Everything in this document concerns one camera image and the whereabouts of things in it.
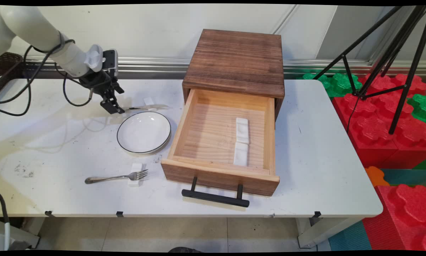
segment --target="white plate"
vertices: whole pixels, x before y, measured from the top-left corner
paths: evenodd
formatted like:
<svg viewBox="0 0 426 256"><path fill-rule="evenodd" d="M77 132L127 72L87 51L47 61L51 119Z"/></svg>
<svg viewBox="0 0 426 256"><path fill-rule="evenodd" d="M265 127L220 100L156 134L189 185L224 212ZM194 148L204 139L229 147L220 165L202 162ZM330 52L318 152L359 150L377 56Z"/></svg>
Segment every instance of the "white plate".
<svg viewBox="0 0 426 256"><path fill-rule="evenodd" d="M151 153L162 147L170 136L170 123L157 112L140 112L127 118L118 128L118 144L127 151Z"/></svg>

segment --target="red foam block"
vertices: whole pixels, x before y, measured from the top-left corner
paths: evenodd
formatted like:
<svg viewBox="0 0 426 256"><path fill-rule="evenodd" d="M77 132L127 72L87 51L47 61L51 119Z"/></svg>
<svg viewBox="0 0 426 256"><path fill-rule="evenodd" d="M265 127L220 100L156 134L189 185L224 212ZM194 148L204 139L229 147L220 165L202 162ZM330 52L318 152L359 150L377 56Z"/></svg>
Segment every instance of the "red foam block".
<svg viewBox="0 0 426 256"><path fill-rule="evenodd" d="M356 104L356 97L347 94L335 97L333 106L347 130L347 123ZM386 123L375 114L376 107L369 100L359 100L350 120L349 138L364 167L379 167L397 151L393 136L388 134Z"/></svg>
<svg viewBox="0 0 426 256"><path fill-rule="evenodd" d="M426 188L377 186L383 212L363 219L373 250L426 251Z"/></svg>
<svg viewBox="0 0 426 256"><path fill-rule="evenodd" d="M380 119L391 123L396 113L396 108L398 108L398 103L400 98L401 98L401 95L397 95L397 94L379 95L377 99L374 99L372 101L372 103L377 107L377 110L376 110L377 116ZM405 118L411 117L412 111L413 111L413 106L407 103L404 103L404 106L399 118L405 119Z"/></svg>
<svg viewBox="0 0 426 256"><path fill-rule="evenodd" d="M370 74L366 74L365 76L358 79L360 83L364 85L366 80L369 78ZM371 85L366 91L366 94L374 94L376 92L381 92L383 90L395 88L396 85L391 81L389 76L384 76L383 78L378 75L374 81L372 81Z"/></svg>
<svg viewBox="0 0 426 256"><path fill-rule="evenodd" d="M398 150L380 165L382 169L413 169L426 159L426 123L413 118L399 119L393 142Z"/></svg>
<svg viewBox="0 0 426 256"><path fill-rule="evenodd" d="M394 78L391 78L391 82L395 84L395 86L401 86L405 84L406 80L407 80L407 75L403 75L403 74L398 74ZM410 86L407 97L413 97L413 95L415 94L426 95L426 83L423 83L421 81L421 77L419 76L413 77L412 84Z"/></svg>

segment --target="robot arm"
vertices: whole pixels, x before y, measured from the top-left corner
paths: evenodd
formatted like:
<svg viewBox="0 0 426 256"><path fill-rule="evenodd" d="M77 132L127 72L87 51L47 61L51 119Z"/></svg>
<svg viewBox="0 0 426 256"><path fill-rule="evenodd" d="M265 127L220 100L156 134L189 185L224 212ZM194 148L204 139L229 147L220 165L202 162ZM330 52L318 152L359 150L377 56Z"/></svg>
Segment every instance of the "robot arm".
<svg viewBox="0 0 426 256"><path fill-rule="evenodd" d="M103 52L99 45L93 45L85 53L75 43L65 43L67 36L55 29L37 7L0 5L0 55L10 48L15 36L41 52L49 52L61 45L50 58L77 78L83 87L101 95L101 106L110 114L124 113L115 97L115 91L119 94L124 92L117 83L116 50Z"/></svg>

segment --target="white table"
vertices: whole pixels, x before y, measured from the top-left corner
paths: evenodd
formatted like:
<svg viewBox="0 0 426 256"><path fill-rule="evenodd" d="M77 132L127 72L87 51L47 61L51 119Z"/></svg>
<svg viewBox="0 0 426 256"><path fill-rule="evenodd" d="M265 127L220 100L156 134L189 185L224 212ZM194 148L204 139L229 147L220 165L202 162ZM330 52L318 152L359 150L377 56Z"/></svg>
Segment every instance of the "white table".
<svg viewBox="0 0 426 256"><path fill-rule="evenodd" d="M11 81L0 99L16 94L25 80ZM152 97L177 129L184 106L182 80L119 80L122 107L143 105ZM138 156L117 142L120 124L138 111L109 115L98 95L84 107L64 99L62 80L35 80L29 112L23 117L0 113L0 193L10 217L295 217L300 246L310 247L364 217L382 212L382 204L346 135L322 84L314 80L286 80L286 97L276 121L276 175L281 181L271 197L243 194L248 208L184 198L188 183L166 180L161 151ZM79 104L88 91L71 81L70 100ZM27 92L2 109L22 112ZM130 173L133 162L149 169L138 187L126 180L86 185L90 176ZM236 196L236 191L197 186L196 191ZM308 217L320 211L310 227Z"/></svg>

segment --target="knife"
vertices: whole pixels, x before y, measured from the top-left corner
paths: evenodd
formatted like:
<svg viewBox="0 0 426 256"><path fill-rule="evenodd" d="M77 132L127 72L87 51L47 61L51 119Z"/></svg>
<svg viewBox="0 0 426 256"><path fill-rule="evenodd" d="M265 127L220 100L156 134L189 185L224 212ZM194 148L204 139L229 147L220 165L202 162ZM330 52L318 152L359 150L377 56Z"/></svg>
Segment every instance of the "knife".
<svg viewBox="0 0 426 256"><path fill-rule="evenodd" d="M126 108L125 110L131 110L131 109L150 109L150 108L160 108L160 107L168 107L168 105L164 105L164 104L144 105L144 106L140 106L140 107Z"/></svg>

